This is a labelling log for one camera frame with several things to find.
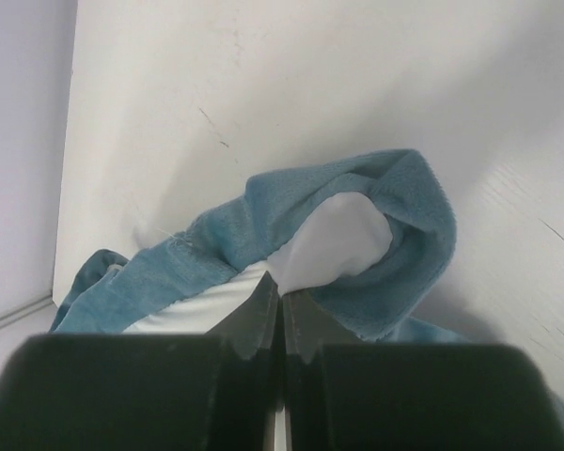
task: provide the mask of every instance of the white fabric lining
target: white fabric lining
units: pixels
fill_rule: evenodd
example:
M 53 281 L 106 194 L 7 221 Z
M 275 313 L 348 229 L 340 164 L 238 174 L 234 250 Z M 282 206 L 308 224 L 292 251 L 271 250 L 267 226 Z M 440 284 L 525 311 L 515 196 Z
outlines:
M 366 196 L 335 194 L 315 208 L 290 241 L 267 261 L 140 319 L 123 332 L 203 334 L 244 303 L 267 271 L 280 295 L 321 287 L 365 271 L 384 256 L 392 240 L 388 221 Z

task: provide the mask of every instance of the folded cloth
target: folded cloth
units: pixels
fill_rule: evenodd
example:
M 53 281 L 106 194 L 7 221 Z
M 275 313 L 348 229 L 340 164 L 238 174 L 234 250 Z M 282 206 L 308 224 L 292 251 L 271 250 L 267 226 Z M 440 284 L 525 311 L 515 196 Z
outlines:
M 282 256 L 271 261 L 281 281 L 286 281 L 291 265 L 280 269 L 279 261 L 296 260 L 292 249 L 304 245 L 292 243 L 305 241 L 293 239 L 303 224 L 326 228 L 320 225 L 325 222 L 313 220 L 312 213 L 337 194 L 360 194 L 360 199 L 368 201 L 357 201 L 369 204 L 360 210 L 368 225 L 352 230 L 368 235 L 368 242 L 382 253 L 379 259 L 372 253 L 368 263 L 345 259 L 339 268 L 319 277 L 310 294 L 361 338 L 384 339 L 441 275 L 456 240 L 447 199 L 426 161 L 414 150 L 374 152 L 255 176 L 247 181 L 243 196 L 206 211 L 188 230 L 138 252 L 130 261 L 99 251 L 76 277 L 52 330 L 120 333 L 172 303 L 228 282 L 272 255 Z M 339 205 L 355 205 L 346 200 Z M 383 229 L 392 234 L 388 242 Z M 338 227 L 330 236 L 334 237 L 330 247 L 345 241 L 338 237 Z M 326 247 L 321 242 L 318 246 Z M 329 257 L 322 252 L 312 253 L 312 261 L 318 261 L 317 256 L 321 261 Z M 91 277 L 82 289 L 85 274 Z M 305 283 L 286 285 L 304 288 Z

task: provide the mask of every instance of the white tabletop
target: white tabletop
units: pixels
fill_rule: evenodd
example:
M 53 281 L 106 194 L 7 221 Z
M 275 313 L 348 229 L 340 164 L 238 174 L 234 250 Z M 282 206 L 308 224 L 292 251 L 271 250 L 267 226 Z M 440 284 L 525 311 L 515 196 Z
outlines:
M 564 2 L 79 2 L 55 300 L 253 174 L 381 148 L 421 150 L 458 218 L 420 314 L 564 397 Z

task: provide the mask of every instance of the gray wall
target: gray wall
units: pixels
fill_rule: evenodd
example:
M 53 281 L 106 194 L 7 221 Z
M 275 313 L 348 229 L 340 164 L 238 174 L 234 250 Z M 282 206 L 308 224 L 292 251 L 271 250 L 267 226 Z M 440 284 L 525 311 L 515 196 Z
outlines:
M 75 0 L 0 0 L 0 314 L 50 293 Z

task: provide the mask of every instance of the cloth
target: cloth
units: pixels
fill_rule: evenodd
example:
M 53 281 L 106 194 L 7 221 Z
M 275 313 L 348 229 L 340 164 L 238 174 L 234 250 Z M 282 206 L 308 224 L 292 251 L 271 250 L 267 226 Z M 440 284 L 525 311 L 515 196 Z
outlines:
M 81 278 L 91 274 L 92 282 L 95 274 L 102 278 L 85 291 L 71 291 L 53 330 L 119 333 L 172 303 L 224 284 L 280 250 L 319 205 L 339 193 L 367 198 L 386 219 L 392 241 L 369 268 L 310 288 L 311 296 L 361 338 L 382 339 L 431 288 L 455 246 L 451 208 L 414 150 L 255 176 L 243 196 L 203 213 L 188 230 L 129 262 L 99 251 L 80 273 Z M 123 268 L 107 271 L 113 264 Z

